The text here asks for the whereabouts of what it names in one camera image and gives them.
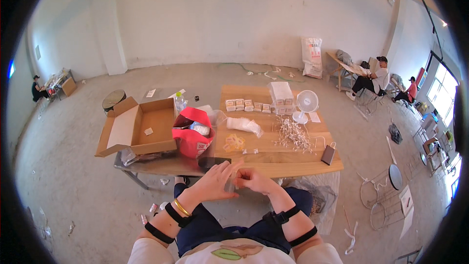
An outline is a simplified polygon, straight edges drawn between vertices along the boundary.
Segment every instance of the black arm strap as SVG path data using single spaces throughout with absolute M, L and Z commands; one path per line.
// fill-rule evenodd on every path
M 290 243 L 290 246 L 298 246 L 299 244 L 304 243 L 305 241 L 309 240 L 310 238 L 314 237 L 314 235 L 318 232 L 318 229 L 314 226 L 312 230 L 308 231 L 304 235 L 300 236 L 296 240 L 293 240 Z
M 282 211 L 279 214 L 276 214 L 275 212 L 269 212 L 265 214 L 262 219 L 266 221 L 273 220 L 276 224 L 282 225 L 284 223 L 287 223 L 290 220 L 290 217 L 297 214 L 298 212 L 300 212 L 300 209 L 295 205 L 292 209 L 288 210 L 287 212 Z
M 151 225 L 150 222 L 145 224 L 145 229 L 151 233 L 155 238 L 159 239 L 162 242 L 171 244 L 174 241 L 174 238 L 170 238 L 161 231 L 157 230 L 155 226 Z
M 176 212 L 176 210 L 174 210 L 171 203 L 166 204 L 165 210 L 168 212 L 169 216 L 178 223 L 180 228 L 186 227 L 194 218 L 194 216 L 182 217 L 178 212 Z

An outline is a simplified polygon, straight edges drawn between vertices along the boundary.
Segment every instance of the red bag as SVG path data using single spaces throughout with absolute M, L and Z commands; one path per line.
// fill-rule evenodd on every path
M 215 132 L 205 111 L 187 107 L 180 112 L 173 127 L 183 127 L 192 124 L 193 121 L 200 122 L 210 127 L 208 138 L 199 132 L 189 129 L 173 129 L 173 139 L 179 138 L 179 152 L 189 158 L 199 157 L 212 143 Z

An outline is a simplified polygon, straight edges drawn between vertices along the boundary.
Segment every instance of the man in red shirt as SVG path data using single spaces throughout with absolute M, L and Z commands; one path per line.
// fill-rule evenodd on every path
M 409 102 L 410 104 L 413 103 L 415 100 L 415 96 L 417 95 L 417 85 L 415 85 L 415 78 L 410 78 L 410 87 L 405 92 L 400 92 L 397 94 L 395 98 L 391 98 L 391 100 L 396 103 L 396 101 L 404 99 L 405 101 Z

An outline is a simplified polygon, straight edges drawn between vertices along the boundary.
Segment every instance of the man in white shirt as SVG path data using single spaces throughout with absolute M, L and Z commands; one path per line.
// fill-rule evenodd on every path
M 387 68 L 387 58 L 384 56 L 377 57 L 379 61 L 379 69 L 367 75 L 359 76 L 352 87 L 352 92 L 345 92 L 345 94 L 355 101 L 355 95 L 361 89 L 368 89 L 378 96 L 383 96 L 387 85 L 389 84 L 389 70 Z

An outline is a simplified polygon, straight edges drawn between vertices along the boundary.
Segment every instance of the white fan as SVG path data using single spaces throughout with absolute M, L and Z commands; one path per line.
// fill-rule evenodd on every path
M 301 112 L 293 113 L 293 120 L 297 123 L 304 125 L 308 122 L 308 117 L 305 113 L 315 112 L 319 107 L 319 100 L 316 93 L 310 90 L 301 91 L 298 96 L 296 96 L 296 103 L 301 109 Z

